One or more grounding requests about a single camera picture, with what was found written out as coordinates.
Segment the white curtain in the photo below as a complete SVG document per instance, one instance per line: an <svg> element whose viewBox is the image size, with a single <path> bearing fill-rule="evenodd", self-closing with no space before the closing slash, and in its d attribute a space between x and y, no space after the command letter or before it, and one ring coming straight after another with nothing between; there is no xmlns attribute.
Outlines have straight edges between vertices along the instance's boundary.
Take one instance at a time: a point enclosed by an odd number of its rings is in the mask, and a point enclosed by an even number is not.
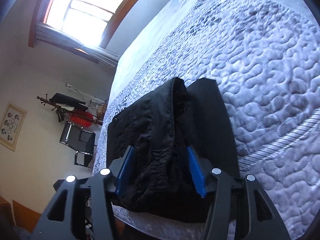
<svg viewBox="0 0 320 240"><path fill-rule="evenodd" d="M64 32L56 30L47 24L38 23L35 27L35 34L36 38L40 41L60 45L68 49L80 49L80 51L102 61L112 68L116 68L118 65L119 58L106 49L92 45L84 45L79 40L68 36Z"/></svg>

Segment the wooden framed window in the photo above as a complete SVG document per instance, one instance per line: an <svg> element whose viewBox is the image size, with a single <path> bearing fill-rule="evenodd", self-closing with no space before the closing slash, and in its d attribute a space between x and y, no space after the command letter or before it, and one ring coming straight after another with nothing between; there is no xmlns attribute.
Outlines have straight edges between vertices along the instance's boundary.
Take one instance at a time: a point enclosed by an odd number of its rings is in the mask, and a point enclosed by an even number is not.
<svg viewBox="0 0 320 240"><path fill-rule="evenodd" d="M138 0L37 0L30 25L28 45L41 38L36 26L43 23L54 31L85 45L106 48L123 19Z"/></svg>

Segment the framed wall picture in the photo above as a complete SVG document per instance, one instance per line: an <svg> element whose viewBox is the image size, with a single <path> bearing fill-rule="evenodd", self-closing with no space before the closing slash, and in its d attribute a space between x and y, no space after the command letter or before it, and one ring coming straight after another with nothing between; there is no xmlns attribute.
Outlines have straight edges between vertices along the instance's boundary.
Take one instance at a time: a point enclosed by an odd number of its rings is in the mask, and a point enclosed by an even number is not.
<svg viewBox="0 0 320 240"><path fill-rule="evenodd" d="M1 144L15 151L27 111L9 102L1 119Z"/></svg>

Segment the black office chair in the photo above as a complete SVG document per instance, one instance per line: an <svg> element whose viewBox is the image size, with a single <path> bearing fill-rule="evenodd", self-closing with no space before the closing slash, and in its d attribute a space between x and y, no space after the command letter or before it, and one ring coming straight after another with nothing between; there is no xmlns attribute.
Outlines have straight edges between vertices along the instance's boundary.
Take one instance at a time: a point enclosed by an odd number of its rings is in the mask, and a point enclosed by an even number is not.
<svg viewBox="0 0 320 240"><path fill-rule="evenodd" d="M89 167L94 156L95 133L66 121L59 143L75 151L74 165ZM78 155L84 156L84 163L78 163Z"/></svg>

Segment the cardboard box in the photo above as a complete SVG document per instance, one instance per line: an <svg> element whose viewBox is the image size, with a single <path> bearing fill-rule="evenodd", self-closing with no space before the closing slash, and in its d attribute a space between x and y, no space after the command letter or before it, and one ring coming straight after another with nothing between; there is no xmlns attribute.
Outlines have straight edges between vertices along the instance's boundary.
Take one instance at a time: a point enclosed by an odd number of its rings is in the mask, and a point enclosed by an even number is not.
<svg viewBox="0 0 320 240"><path fill-rule="evenodd" d="M97 119L103 121L104 115L106 113L107 103L100 105L97 111Z"/></svg>

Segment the black garment on rack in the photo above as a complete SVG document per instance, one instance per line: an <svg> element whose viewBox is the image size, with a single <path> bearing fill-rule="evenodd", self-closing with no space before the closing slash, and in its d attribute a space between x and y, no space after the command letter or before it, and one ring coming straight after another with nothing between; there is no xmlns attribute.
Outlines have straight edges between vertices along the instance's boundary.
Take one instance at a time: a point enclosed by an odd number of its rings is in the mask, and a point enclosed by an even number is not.
<svg viewBox="0 0 320 240"><path fill-rule="evenodd" d="M56 93L52 98L49 99L52 103L60 103L65 105L85 105L84 101L80 101L70 96L66 96L64 94Z"/></svg>

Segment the wooden coat rack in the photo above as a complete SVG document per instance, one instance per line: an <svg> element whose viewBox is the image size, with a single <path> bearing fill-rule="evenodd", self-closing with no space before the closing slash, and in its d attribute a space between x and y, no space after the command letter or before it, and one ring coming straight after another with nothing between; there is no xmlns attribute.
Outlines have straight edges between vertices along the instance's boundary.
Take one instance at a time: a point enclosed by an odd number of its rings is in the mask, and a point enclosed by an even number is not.
<svg viewBox="0 0 320 240"><path fill-rule="evenodd" d="M52 111L55 111L55 113L57 114L59 123L63 122L65 120L66 116L71 117L70 112L74 111L76 109L91 113L89 111L90 108L87 107L86 105L70 106L70 105L65 105L65 104L60 104L60 103L52 103L49 101L48 94L46 94L45 98L37 96L37 100L40 100L41 104L43 104L44 106L50 105L53 107ZM103 124L103 122L101 120L97 119L97 113L91 113L91 114L93 115L93 124L101 126Z"/></svg>

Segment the quilted lavender bedspread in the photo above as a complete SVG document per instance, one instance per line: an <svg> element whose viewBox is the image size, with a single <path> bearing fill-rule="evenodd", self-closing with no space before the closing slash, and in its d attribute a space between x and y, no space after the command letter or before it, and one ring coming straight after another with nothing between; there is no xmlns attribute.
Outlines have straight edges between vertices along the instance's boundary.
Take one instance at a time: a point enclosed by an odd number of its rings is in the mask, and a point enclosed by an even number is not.
<svg viewBox="0 0 320 240"><path fill-rule="evenodd" d="M170 0L120 58L94 171L113 117L172 78L215 80L234 134L239 176L254 175L290 239L319 233L319 0ZM202 239L184 223L112 203L158 239Z"/></svg>

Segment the red garment on rack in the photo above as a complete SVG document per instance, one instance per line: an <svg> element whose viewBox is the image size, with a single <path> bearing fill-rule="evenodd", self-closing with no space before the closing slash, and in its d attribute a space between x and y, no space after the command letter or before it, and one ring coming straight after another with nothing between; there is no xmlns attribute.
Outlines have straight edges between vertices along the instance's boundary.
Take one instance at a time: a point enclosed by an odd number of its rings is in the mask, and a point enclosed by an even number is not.
<svg viewBox="0 0 320 240"><path fill-rule="evenodd" d="M74 110L70 112L71 121L82 127L90 127L93 124L93 115L82 110Z"/></svg>

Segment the black padded pants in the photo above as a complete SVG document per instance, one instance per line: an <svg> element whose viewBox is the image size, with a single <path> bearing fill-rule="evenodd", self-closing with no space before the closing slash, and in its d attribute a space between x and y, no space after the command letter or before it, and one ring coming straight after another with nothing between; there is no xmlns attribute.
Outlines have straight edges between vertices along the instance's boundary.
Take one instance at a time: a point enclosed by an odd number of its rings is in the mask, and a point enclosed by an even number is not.
<svg viewBox="0 0 320 240"><path fill-rule="evenodd" d="M203 223L209 202L197 192L187 147L228 175L239 176L229 115L215 80L189 86L172 78L115 115L107 128L106 163L135 149L128 186L113 204L184 223Z"/></svg>

